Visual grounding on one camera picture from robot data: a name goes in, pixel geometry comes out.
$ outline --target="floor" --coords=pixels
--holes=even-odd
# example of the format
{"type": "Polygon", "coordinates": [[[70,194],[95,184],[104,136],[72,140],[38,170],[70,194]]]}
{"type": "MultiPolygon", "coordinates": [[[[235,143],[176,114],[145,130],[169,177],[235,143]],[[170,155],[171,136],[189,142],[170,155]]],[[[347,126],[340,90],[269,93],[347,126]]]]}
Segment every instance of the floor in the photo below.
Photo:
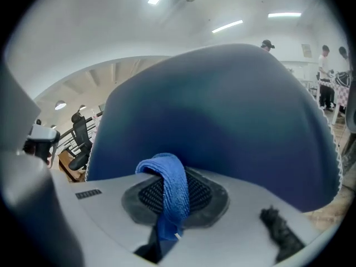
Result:
{"type": "MultiPolygon", "coordinates": [[[[78,181],[78,182],[84,182],[85,181],[85,170],[83,169],[79,169],[77,171],[72,171],[68,168],[68,161],[65,161],[65,159],[63,159],[63,155],[61,156],[62,159],[62,164],[64,164],[64,166],[67,168],[67,171],[69,171],[71,173],[71,175],[78,181]]],[[[63,173],[65,173],[62,169],[62,167],[60,167],[60,157],[58,155],[55,155],[55,159],[53,161],[53,166],[52,169],[54,170],[58,170],[58,171],[62,171],[63,173]]],[[[72,183],[73,181],[68,177],[68,175],[66,174],[68,182],[72,183]]]]}
{"type": "MultiPolygon", "coordinates": [[[[333,113],[327,112],[326,116],[331,122],[333,113]]],[[[340,152],[344,148],[350,135],[344,118],[339,117],[333,127],[335,138],[339,144],[340,152]]],[[[324,231],[334,224],[340,223],[344,218],[350,204],[355,197],[356,190],[356,165],[354,165],[343,178],[343,186],[335,199],[327,206],[312,212],[305,213],[315,227],[324,231]]]]}

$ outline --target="white wall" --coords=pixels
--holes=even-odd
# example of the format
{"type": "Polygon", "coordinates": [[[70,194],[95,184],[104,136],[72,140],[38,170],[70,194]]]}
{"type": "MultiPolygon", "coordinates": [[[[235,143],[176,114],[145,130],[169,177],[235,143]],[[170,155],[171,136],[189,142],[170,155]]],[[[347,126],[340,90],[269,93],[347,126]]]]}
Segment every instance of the white wall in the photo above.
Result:
{"type": "Polygon", "coordinates": [[[305,0],[38,0],[19,25],[7,48],[10,71],[31,98],[61,79],[107,61],[134,56],[174,56],[222,40],[211,30],[236,15],[242,28],[231,30],[227,42],[260,45],[266,38],[276,44],[272,52],[283,61],[310,62],[301,56],[308,35],[270,31],[261,25],[269,10],[306,9],[305,0]],[[263,34],[234,40],[241,29],[261,27],[263,34]]]}
{"type": "Polygon", "coordinates": [[[6,50],[8,67],[34,99],[59,80],[101,62],[174,56],[196,48],[185,25],[168,31],[154,19],[157,10],[147,1],[38,0],[6,50]]]}
{"type": "Polygon", "coordinates": [[[243,38],[230,39],[230,36],[221,37],[216,43],[249,43],[251,45],[261,46],[265,39],[269,39],[275,45],[270,53],[279,61],[293,62],[316,62],[318,48],[312,31],[305,28],[296,27],[291,29],[281,30],[263,30],[260,33],[250,34],[243,38]],[[310,45],[312,58],[303,56],[302,44],[310,45]]]}
{"type": "Polygon", "coordinates": [[[318,65],[316,63],[282,62],[282,64],[288,69],[291,68],[297,79],[313,81],[314,85],[317,85],[318,65]]]}

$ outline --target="office chair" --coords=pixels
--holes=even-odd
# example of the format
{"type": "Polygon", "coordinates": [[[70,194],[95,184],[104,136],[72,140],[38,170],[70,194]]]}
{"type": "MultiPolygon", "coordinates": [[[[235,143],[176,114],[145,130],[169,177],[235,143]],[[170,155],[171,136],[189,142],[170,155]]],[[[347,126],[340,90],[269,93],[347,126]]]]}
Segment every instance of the office chair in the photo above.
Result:
{"type": "Polygon", "coordinates": [[[86,120],[80,113],[77,112],[72,116],[72,122],[75,133],[74,139],[78,145],[74,151],[80,149],[81,152],[69,163],[68,167],[71,170],[78,170],[88,163],[92,142],[89,140],[86,120]]]}

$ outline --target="person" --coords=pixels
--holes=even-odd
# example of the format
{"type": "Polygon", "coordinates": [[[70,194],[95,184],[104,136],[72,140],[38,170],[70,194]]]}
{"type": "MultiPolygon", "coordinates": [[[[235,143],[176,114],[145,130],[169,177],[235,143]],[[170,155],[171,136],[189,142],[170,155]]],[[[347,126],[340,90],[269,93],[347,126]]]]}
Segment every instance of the person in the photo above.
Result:
{"type": "Polygon", "coordinates": [[[269,52],[271,48],[275,48],[275,46],[271,43],[269,39],[265,39],[264,41],[262,41],[261,48],[269,52]]]}
{"type": "MultiPolygon", "coordinates": [[[[343,72],[346,72],[351,78],[352,77],[352,73],[351,73],[350,59],[349,59],[349,56],[347,54],[346,48],[339,47],[339,53],[344,59],[343,72]]],[[[345,107],[340,106],[340,113],[341,114],[345,114],[345,110],[346,110],[345,107]]]]}
{"type": "Polygon", "coordinates": [[[344,58],[344,72],[346,72],[349,76],[351,76],[351,66],[350,66],[350,59],[349,56],[347,55],[347,51],[346,48],[344,47],[340,47],[339,48],[339,53],[341,54],[341,56],[344,58]]]}
{"type": "MultiPolygon", "coordinates": [[[[323,45],[323,52],[319,56],[319,73],[320,73],[320,80],[324,82],[330,82],[329,76],[329,66],[328,66],[328,55],[330,49],[328,46],[323,45]]],[[[333,93],[333,89],[324,85],[320,86],[320,106],[323,110],[333,111],[331,108],[331,97],[333,93]]]]}
{"type": "MultiPolygon", "coordinates": [[[[36,125],[41,125],[42,124],[42,121],[40,119],[36,119],[36,125]]],[[[24,145],[23,145],[23,152],[26,153],[26,154],[30,154],[30,155],[34,155],[35,153],[35,146],[34,146],[34,143],[32,143],[31,141],[29,140],[26,140],[24,145]]],[[[48,158],[51,158],[52,154],[51,153],[48,153],[48,158]]]]}

